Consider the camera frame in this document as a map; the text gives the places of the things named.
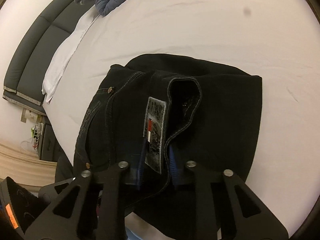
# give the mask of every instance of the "mattress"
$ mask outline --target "mattress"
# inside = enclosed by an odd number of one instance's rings
[[[86,109],[112,64],[169,53],[261,76],[246,183],[292,235],[320,194],[319,51],[320,25],[304,0],[127,0],[92,24],[44,109],[73,162]]]

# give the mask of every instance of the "wall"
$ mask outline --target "wall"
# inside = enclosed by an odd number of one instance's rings
[[[36,17],[52,0],[7,0],[0,9],[0,86],[11,58]],[[22,108],[0,98],[0,140],[16,146],[31,138],[33,124],[20,121]]]

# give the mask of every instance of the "silver bolt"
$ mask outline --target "silver bolt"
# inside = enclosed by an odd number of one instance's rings
[[[127,162],[119,162],[118,165],[119,165],[120,168],[126,168],[126,167],[128,167],[129,163],[127,163]]]
[[[81,176],[84,178],[90,177],[91,176],[91,172],[88,170],[82,171]]]
[[[189,168],[193,168],[193,167],[195,167],[196,165],[197,165],[197,163],[194,162],[194,161],[188,161],[188,162],[186,163],[186,166],[189,167]]]
[[[226,175],[227,177],[231,177],[233,175],[233,171],[232,170],[224,170],[223,174]]]

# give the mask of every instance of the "upholstered headboard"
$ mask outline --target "upholstered headboard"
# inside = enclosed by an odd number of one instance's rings
[[[73,0],[53,0],[42,11],[12,57],[4,78],[4,99],[45,115],[41,90],[46,70],[57,48],[93,4],[78,5]]]

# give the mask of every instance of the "orange sticker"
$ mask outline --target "orange sticker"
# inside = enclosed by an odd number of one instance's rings
[[[10,218],[10,221],[11,221],[11,223],[13,225],[13,228],[14,229],[18,228],[19,226],[18,226],[18,223],[17,223],[17,221],[16,221],[16,219],[15,219],[15,217],[13,215],[13,212],[12,212],[10,204],[6,205],[5,209],[7,210],[7,213],[8,213],[8,216]]]

